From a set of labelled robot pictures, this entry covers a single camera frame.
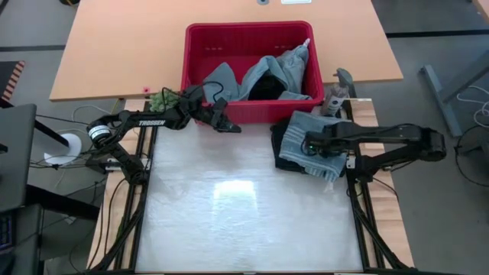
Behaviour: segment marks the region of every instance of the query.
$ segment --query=red basket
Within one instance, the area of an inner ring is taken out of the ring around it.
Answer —
[[[236,124],[275,123],[293,111],[311,112],[324,99],[313,28],[305,21],[192,24],[186,30],[181,89],[199,85],[227,62],[241,84],[248,69],[266,55],[278,57],[310,38],[303,94],[312,100],[255,100],[230,102],[226,109]]]

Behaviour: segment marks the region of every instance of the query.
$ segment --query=folded towel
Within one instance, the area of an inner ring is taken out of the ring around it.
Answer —
[[[320,132],[324,126],[340,121],[344,120],[295,111],[283,136],[279,157],[299,164],[310,175],[320,176],[327,182],[334,183],[345,166],[346,154],[327,158],[319,155],[307,156],[303,153],[302,146],[307,131]]]

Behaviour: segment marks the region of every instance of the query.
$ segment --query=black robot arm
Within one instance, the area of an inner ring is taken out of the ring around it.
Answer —
[[[324,157],[354,150],[361,143],[405,144],[406,146],[375,157],[356,156],[350,162],[358,180],[372,181],[374,174],[386,167],[415,160],[439,161],[445,158],[445,139],[430,128],[403,124],[393,127],[362,127],[353,122],[326,126],[322,132],[307,132],[306,150]]]
[[[122,111],[116,115],[102,116],[87,127],[90,139],[98,153],[111,154],[121,164],[121,170],[129,184],[144,185],[148,181],[141,160],[131,156],[118,143],[132,128],[162,126],[181,130],[188,125],[191,118],[194,118],[211,125],[219,132],[241,132],[241,129],[230,122],[224,114],[228,104],[224,99],[218,100],[214,105],[203,107],[202,87],[190,87],[188,91],[190,92],[184,91],[180,95],[174,107],[163,112]]]

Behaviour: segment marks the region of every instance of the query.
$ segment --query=wooden table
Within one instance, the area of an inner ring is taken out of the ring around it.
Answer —
[[[357,82],[403,74],[371,0],[320,0],[282,5],[270,0],[81,1],[50,100],[134,98],[143,88],[180,89],[185,30],[193,23],[309,22],[324,83],[339,67]]]
[[[375,110],[373,103],[370,99],[364,101],[352,101],[351,106],[353,109],[353,115],[355,122],[364,126],[376,126],[377,118],[375,116]],[[126,104],[126,109],[128,110],[142,110],[144,107],[144,100],[128,100]],[[121,145],[130,153],[135,152],[137,146],[138,130],[129,131]],[[149,140],[150,133],[147,133],[146,139]],[[384,152],[384,146],[382,144],[362,144],[361,145],[362,154],[366,155],[378,155]],[[393,181],[390,173],[379,172],[375,176],[379,180],[389,184],[393,187]],[[101,211],[104,212],[104,228],[102,231],[102,247],[105,243],[106,236],[106,226],[108,218],[108,201],[112,197],[115,187],[121,179],[123,179],[122,172],[114,172],[108,176],[107,187],[105,190],[104,207]],[[374,208],[374,215],[377,222],[377,230],[379,231],[382,238],[387,242],[392,251],[400,258],[402,262],[409,266],[413,266],[413,259],[411,257],[410,246],[407,241],[406,232],[404,230],[403,219],[400,214],[399,204],[397,202],[396,196],[389,189],[385,188],[377,182],[372,182],[369,184],[369,190],[371,194],[371,201]],[[117,235],[118,225],[121,222],[121,217],[124,212],[125,202],[127,198],[128,184],[123,183],[115,194],[114,202],[112,204],[111,213],[111,224],[110,230],[108,232],[108,247],[110,248]],[[92,259],[96,246],[99,242],[100,236],[100,217],[96,227],[96,231],[93,238],[92,249],[90,251],[89,259]],[[373,250],[373,244],[371,239],[368,237],[368,233],[365,232],[366,243],[368,246],[368,256],[370,258],[371,266],[375,266],[375,256]],[[128,267],[129,254],[131,249],[131,241],[128,241],[126,245],[125,259],[123,260],[123,267]],[[99,249],[96,254],[96,259],[94,261],[97,264],[103,257],[103,249]]]

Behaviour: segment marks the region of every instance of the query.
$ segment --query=white table surface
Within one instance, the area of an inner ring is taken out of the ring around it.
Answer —
[[[158,129],[136,271],[359,271],[346,179],[278,170],[270,125]]]

